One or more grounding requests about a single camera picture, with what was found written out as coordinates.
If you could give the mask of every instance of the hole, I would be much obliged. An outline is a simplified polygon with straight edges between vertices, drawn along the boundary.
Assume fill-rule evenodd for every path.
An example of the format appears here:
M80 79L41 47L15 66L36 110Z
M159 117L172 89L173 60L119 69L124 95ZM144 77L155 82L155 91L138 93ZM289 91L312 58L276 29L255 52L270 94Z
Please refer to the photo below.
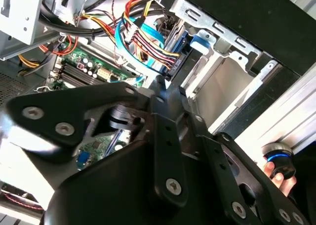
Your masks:
M219 166L223 169L226 170L226 167L223 164L219 164Z
M138 124L140 124L141 122L142 122L142 118L137 117L137 118L134 119L133 124L134 124L134 125L138 125Z
M237 177L240 174L239 166L234 162L234 160L229 155L225 154L225 157L227 159L227 162L234 177Z
M256 197L252 189L247 184L242 183L239 185L239 190L245 200L246 205L248 205L248 207L254 206L256 203Z

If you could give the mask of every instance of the yellow wire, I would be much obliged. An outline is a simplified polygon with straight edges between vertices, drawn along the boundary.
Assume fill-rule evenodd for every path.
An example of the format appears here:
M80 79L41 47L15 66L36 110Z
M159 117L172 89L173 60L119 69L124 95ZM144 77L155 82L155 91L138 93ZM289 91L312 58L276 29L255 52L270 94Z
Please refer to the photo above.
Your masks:
M39 66L39 64L37 64L37 63L32 63L32 62L26 60L22 55L18 55L18 57L22 63L24 63L26 66L28 66L30 68L36 68Z
M24 62L26 62L26 63L28 63L29 65L32 65L32 66L34 66L34 67L38 67L39 66L39 64L37 64L37 63L32 63L31 61L28 61L25 57L23 57L22 55L20 55L20 57L22 58L22 60L24 61Z
M148 12L149 12L149 8L152 5L153 0L150 0L147 2L146 7L145 7L145 11L144 11L144 16L147 17Z
M97 18L95 18L95 17L93 17L93 16L90 16L90 15L83 15L83 17L95 21L95 22L96 22L99 26L101 26L102 29L109 35L109 37L111 38L111 40L115 42L114 36L108 31L108 29L103 25L103 23L102 23L100 20L98 20Z

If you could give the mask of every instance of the screw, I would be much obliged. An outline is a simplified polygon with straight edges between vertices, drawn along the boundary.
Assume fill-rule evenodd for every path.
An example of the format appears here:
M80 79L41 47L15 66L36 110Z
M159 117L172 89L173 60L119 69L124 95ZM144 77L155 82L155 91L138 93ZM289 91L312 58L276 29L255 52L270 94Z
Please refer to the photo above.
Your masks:
M246 211L245 211L245 209L243 208L243 206L241 204L239 204L238 202L233 202L232 203L232 208L233 208L233 211L239 217L241 217L242 219L246 218Z
M273 63L269 63L269 64L268 64L268 69L273 69L274 66L275 66L275 65L274 65Z
M198 121L200 121L200 122L203 122L203 119L202 119L201 116L196 115L196 119L197 119Z
M294 213L293 213L293 217L295 218L295 220L296 220L299 224L304 225L303 219L302 219L300 216L298 216L297 213L294 212Z
M226 135L222 135L223 139L225 139L227 142L229 142L229 138L226 137Z
M44 111L38 107L30 106L22 111L22 115L31 120L38 120L44 116Z
M135 94L135 91L132 90L131 88L125 88L125 91L127 91L130 94Z
M68 124L68 123L64 123L64 122L57 124L55 127L55 130L60 135L64 135L64 136L73 135L75 132L74 126L72 126L71 124Z
M283 209L279 209L279 213L281 214L282 218L286 220L288 223L291 222L290 216L284 211Z
M156 97L156 99L158 100L158 101L160 101L161 103L164 103L164 100L162 99L162 98L160 98L160 97Z
M179 184L178 181L176 181L175 179L167 179L166 181L166 187L167 189L174 195L179 195L181 194L181 185Z

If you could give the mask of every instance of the red cable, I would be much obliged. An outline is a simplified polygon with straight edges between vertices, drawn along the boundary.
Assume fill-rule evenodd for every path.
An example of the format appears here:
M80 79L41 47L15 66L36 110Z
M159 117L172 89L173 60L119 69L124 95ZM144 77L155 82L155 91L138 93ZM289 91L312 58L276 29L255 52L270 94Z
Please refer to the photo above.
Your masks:
M7 195L7 194L5 194L5 193L4 193L4 195L5 195L5 197L6 197L8 200L11 200L12 202L17 203L17 204L19 204L19 205L22 205L22 206L24 206L24 207L27 207L27 208L30 208L30 209L43 210L43 208L40 208L40 207L35 207L35 206L30 206L30 205L23 204L23 203L21 203L21 202L15 200L15 199L13 199L13 198L11 198L9 195Z
M138 0L130 0L126 5L125 5L125 12L126 12L126 16L129 17L129 11L132 5L132 2L134 1L138 1Z

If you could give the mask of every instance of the silver metal frame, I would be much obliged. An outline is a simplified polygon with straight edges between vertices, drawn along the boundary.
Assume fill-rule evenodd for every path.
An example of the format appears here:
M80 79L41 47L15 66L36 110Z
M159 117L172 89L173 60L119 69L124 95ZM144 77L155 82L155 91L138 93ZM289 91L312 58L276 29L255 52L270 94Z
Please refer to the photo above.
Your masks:
M41 2L42 0L0 0L0 31L27 45L32 44Z
M316 63L281 96L236 142L256 160L272 142L289 145L294 154L316 140Z
M74 17L82 12L87 0L68 0L63 5L63 0L45 0L47 6L61 19L74 24Z
M208 128L209 132L214 133L217 128L238 108L240 108L263 84L264 79L277 66L277 62L270 61L253 81L239 94L239 96L230 104L220 117Z
M0 60L10 59L19 54L30 51L39 45L56 40L58 37L58 32L46 30L42 24L38 25L34 41L30 45L27 45L15 38L11 38L4 32L0 32Z

